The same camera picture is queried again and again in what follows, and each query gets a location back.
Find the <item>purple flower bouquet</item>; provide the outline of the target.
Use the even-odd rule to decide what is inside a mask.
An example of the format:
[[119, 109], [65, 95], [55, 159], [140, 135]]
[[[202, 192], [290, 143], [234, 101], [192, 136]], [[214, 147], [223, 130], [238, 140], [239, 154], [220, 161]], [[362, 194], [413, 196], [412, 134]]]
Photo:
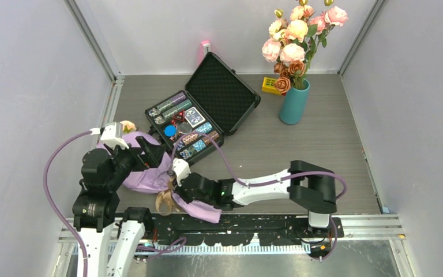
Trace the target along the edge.
[[[167, 189], [167, 182], [170, 178], [175, 180], [174, 177], [169, 176], [167, 173], [170, 163], [170, 156], [164, 154], [162, 163], [158, 168], [147, 169], [143, 172], [132, 172], [125, 179], [123, 185], [136, 192], [157, 195], [159, 192]], [[221, 210], [197, 200], [186, 203], [175, 192], [173, 192], [173, 198], [180, 206], [181, 211], [186, 212], [190, 216], [209, 223], [219, 223], [222, 214]]]

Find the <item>tan ribbon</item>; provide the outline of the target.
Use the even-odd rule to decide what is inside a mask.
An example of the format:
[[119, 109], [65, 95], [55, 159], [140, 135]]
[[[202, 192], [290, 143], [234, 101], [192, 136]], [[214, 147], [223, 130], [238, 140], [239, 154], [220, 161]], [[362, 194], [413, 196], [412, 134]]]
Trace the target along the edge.
[[167, 189], [159, 192], [155, 200], [156, 212], [160, 215], [167, 216], [172, 212], [181, 212], [180, 206], [175, 202], [173, 198], [174, 192], [174, 179], [170, 178], [167, 182]]

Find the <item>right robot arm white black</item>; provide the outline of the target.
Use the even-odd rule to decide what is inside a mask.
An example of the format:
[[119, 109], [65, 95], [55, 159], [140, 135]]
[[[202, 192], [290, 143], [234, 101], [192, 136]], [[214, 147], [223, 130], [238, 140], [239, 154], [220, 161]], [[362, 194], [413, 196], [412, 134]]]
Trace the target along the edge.
[[308, 211], [306, 229], [314, 237], [329, 230], [330, 216], [337, 211], [336, 181], [333, 171], [301, 160], [290, 167], [263, 177], [229, 178], [214, 181], [190, 170], [188, 162], [174, 159], [176, 177], [174, 199], [191, 217], [217, 224], [224, 211], [249, 204], [288, 199]]

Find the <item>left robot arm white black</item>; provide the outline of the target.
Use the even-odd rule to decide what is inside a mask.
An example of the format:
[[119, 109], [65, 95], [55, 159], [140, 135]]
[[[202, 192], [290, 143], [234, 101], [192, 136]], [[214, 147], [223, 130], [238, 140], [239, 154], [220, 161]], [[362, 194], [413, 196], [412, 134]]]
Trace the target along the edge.
[[123, 139], [87, 152], [82, 159], [81, 191], [73, 206], [71, 232], [82, 253], [84, 276], [106, 276], [108, 245], [119, 205], [118, 189], [133, 172], [161, 166], [166, 146], [137, 136], [137, 146]]

